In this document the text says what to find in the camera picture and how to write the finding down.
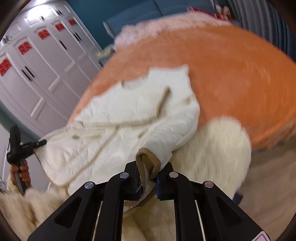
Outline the person's left hand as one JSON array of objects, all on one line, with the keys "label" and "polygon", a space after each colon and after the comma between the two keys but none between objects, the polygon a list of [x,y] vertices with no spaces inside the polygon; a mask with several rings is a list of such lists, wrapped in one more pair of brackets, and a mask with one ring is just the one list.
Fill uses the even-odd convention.
[{"label": "person's left hand", "polygon": [[10,167],[10,176],[11,176],[11,180],[13,182],[14,185],[17,185],[16,182],[16,177],[15,177],[15,173],[19,174],[19,177],[26,183],[26,186],[28,188],[31,187],[31,178],[30,178],[30,173],[29,173],[29,166],[28,163],[25,159],[22,159],[22,165],[20,166],[20,170],[21,172],[19,173],[19,168],[18,166],[15,165],[11,165]]}]

